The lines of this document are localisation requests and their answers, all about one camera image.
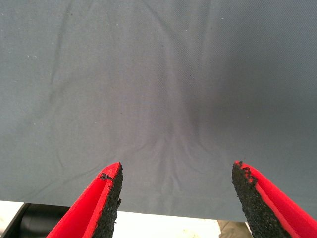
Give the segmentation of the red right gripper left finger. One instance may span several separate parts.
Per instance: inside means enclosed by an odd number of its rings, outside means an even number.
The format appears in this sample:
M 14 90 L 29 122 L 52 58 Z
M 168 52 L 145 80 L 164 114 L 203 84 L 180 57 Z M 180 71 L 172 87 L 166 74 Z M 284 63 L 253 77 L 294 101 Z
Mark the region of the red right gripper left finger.
M 120 162 L 101 170 L 47 235 L 49 238 L 113 237 L 123 182 Z

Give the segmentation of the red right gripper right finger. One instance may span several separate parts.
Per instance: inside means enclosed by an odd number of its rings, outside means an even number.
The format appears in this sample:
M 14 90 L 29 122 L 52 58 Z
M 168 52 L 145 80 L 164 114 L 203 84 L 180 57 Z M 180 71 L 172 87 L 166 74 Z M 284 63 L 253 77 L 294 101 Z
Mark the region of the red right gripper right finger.
M 253 237 L 317 236 L 317 221 L 256 168 L 235 161 L 232 183 Z

